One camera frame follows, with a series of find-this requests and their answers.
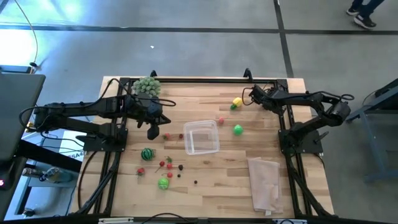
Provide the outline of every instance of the concrete floor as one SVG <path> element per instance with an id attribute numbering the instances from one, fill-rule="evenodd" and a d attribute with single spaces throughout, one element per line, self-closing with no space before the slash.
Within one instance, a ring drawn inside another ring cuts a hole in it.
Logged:
<path id="1" fill-rule="evenodd" d="M 278 28 L 273 0 L 19 2 L 38 26 Z M 350 1 L 279 2 L 285 29 L 360 30 L 345 14 Z M 398 1 L 386 1 L 376 9 L 372 15 L 376 31 L 398 30 L 397 8 Z M 0 24 L 26 25 L 14 1 L 0 13 Z M 240 77 L 249 67 L 255 77 L 287 77 L 279 34 L 43 30 L 37 37 L 41 64 L 37 73 L 47 76 L 39 105 L 94 100 L 104 75 L 148 75 L 156 70 L 158 75 Z M 397 37 L 286 35 L 294 77 L 304 78 L 309 91 L 353 94 L 352 110 L 368 93 L 397 78 Z M 27 65 L 33 59 L 31 31 L 0 29 L 0 40 L 1 51 L 6 52 L 0 54 L 0 64 Z M 397 223 L 398 181 L 363 182 L 375 168 L 360 121 L 324 130 L 330 131 L 323 148 L 335 213 Z M 60 200 L 68 202 L 70 195 L 62 195 Z M 32 205 L 35 198 L 39 199 L 35 195 L 29 199 Z M 55 208 L 38 217 L 60 212 Z"/>

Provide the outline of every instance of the bunch of grapes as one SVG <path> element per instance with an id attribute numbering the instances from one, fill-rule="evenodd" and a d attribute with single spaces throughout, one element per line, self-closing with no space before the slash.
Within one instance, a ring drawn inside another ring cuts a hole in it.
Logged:
<path id="1" fill-rule="evenodd" d="M 140 78 L 134 82 L 132 89 L 135 94 L 146 93 L 150 97 L 158 96 L 160 94 L 160 82 L 152 77 Z"/>

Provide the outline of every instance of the plastic tub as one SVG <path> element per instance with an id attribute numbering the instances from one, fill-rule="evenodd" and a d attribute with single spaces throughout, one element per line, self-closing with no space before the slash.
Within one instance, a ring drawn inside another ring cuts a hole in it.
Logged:
<path id="1" fill-rule="evenodd" d="M 194 121 L 184 124 L 185 151 L 188 155 L 214 153 L 220 150 L 217 123 Z"/>

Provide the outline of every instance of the wooden tabletop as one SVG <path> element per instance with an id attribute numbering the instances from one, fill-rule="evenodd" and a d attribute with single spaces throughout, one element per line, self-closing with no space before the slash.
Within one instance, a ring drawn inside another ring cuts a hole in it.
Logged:
<path id="1" fill-rule="evenodd" d="M 101 93 L 111 78 L 115 77 L 104 77 Z M 291 93 L 305 92 L 304 80 L 301 78 L 290 78 L 288 84 Z M 261 157 L 265 161 L 280 164 L 284 212 L 269 217 L 294 217 L 286 163 L 279 149 L 277 115 L 256 104 L 233 111 L 229 108 L 234 98 L 242 95 L 244 87 L 252 87 L 252 84 L 162 83 L 160 97 L 177 103 L 175 107 L 163 107 L 164 115 L 172 122 L 159 126 L 160 134 L 170 133 L 171 139 L 163 140 L 159 136 L 150 141 L 146 137 L 148 125 L 137 129 L 136 121 L 127 121 L 129 136 L 120 160 L 111 215 L 150 217 L 172 212 L 183 217 L 264 218 L 264 213 L 253 210 L 247 164 L 247 158 Z M 116 95 L 117 89 L 118 84 L 115 82 L 105 96 Z M 293 106 L 293 111 L 296 121 L 311 119 L 309 107 Z M 183 125 L 190 121 L 217 121 L 219 117 L 225 119 L 223 125 L 218 124 L 220 152 L 189 156 L 185 152 L 184 140 L 178 140 L 178 135 L 183 133 Z M 105 123 L 109 120 L 95 118 L 95 122 Z M 232 132 L 236 124 L 244 128 L 241 136 L 235 136 Z M 145 147 L 155 149 L 156 157 L 152 161 L 141 159 L 141 151 Z M 89 155 L 85 156 L 83 165 Z M 165 161 L 167 156 L 173 159 L 174 176 L 169 189 L 160 190 L 157 181 L 168 170 L 162 168 L 155 171 L 159 162 Z M 81 186 L 83 203 L 98 185 L 103 157 L 104 153 L 97 153 L 88 165 Z M 322 163 L 311 154 L 303 154 L 302 157 L 308 188 L 323 207 L 333 213 Z M 183 171 L 178 170 L 179 164 L 184 166 Z M 135 175 L 140 167 L 146 170 L 143 177 Z M 105 189 L 102 208 L 107 192 L 108 188 Z M 304 211 L 302 193 L 298 190 L 297 194 L 300 208 Z M 76 194 L 72 206 L 72 211 L 75 210 Z"/>

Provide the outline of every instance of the sneaker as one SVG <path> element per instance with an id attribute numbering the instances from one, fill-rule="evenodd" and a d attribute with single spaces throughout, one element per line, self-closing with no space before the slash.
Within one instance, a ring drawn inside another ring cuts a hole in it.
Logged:
<path id="1" fill-rule="evenodd" d="M 347 13 L 349 16 L 356 16 L 356 15 L 359 14 L 359 9 L 353 9 L 353 8 L 351 7 L 351 8 L 349 8 L 349 9 L 346 11 L 346 13 Z"/>
<path id="2" fill-rule="evenodd" d="M 369 17 L 363 18 L 360 15 L 357 15 L 356 17 L 354 17 L 354 22 L 357 25 L 359 25 L 360 27 L 368 29 L 368 30 L 375 28 L 377 25 L 371 20 L 371 18 L 369 18 Z"/>

